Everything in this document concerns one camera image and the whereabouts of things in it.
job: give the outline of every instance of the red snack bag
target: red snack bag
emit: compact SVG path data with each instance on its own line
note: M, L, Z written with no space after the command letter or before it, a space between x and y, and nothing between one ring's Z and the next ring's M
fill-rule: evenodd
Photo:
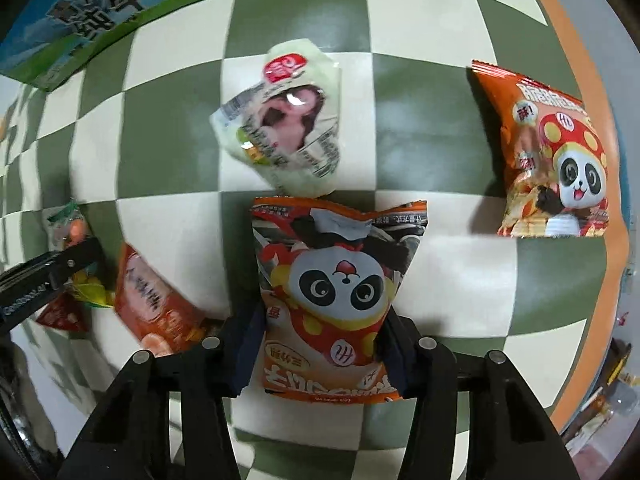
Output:
M156 357L187 350L204 336L204 314L167 285L138 252L124 244L116 313Z
M36 323L68 332L87 332L82 306L68 293L63 292L49 301L36 319Z
M426 202L361 213L258 198L252 216L267 309L265 390L341 404L399 398L374 341L427 225Z
M472 69L502 120L507 205L498 234L602 236L607 156L582 102L488 63Z

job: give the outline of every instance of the white plastic package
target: white plastic package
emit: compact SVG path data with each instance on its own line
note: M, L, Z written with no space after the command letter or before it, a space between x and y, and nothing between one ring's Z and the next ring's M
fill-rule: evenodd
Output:
M340 69L309 40L275 45L262 80L210 117L220 145L279 192L316 198L335 189L340 161Z

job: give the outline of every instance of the small snack package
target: small snack package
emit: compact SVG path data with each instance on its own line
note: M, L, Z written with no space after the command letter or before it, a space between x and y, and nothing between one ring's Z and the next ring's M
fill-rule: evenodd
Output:
M485 62L472 69L502 120L507 205L498 234L602 236L607 155L582 102Z
M156 357L181 352L205 335L204 314L167 285L129 244L118 270L115 310Z
M47 303L38 314L36 323L67 332L88 332L82 305L66 291Z
M49 216L47 221L50 251L64 251L93 236L88 222L74 200ZM96 265L79 270L72 276L68 289L76 300L89 306L113 307L113 292L104 288L95 275L96 272Z
M265 390L309 402L398 399L374 342L427 225L426 202L361 213L258 198L252 219Z
M309 40L274 46L262 80L222 105L210 121L232 157L280 192L334 191L340 160L340 69Z

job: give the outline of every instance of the checkered floor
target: checkered floor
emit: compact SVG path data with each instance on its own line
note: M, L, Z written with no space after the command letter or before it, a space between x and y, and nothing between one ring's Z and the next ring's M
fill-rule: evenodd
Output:
M269 47L293 38L343 69L332 198L363 210L429 201L396 309L455 351L503 349L552 410L606 251L601 239L494 235L499 122L467 68L478 58L579 96L537 0L206 0L140 28L51 94L21 91L0 144L4 267L46 250L42 217L73 196L112 262L125 238L209 314L242 305L257 286L247 209L269 186L220 151L208 117L257 81ZM95 345L118 368L138 344L112 312L92 316ZM265 395L257 380L229 404L243 477L395 477L411 401L302 404ZM454 479L466 463L465 396L459 412Z

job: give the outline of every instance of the screw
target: screw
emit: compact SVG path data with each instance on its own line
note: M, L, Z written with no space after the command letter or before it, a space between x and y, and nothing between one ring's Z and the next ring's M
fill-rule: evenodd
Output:
M501 365L507 360L507 356L499 350L491 350L489 352L489 359L491 359L491 361L493 361L497 365Z
M138 350L133 354L133 362L135 362L135 364L141 365L147 361L149 361L149 352L147 350Z
M436 340L434 338L421 337L420 341L418 341L418 345L420 345L425 350L433 350L434 348L436 348L436 346L438 346L438 343L436 343Z
M220 343L220 339L212 335L202 340L202 347L205 350L213 350L214 348L218 348L220 346Z

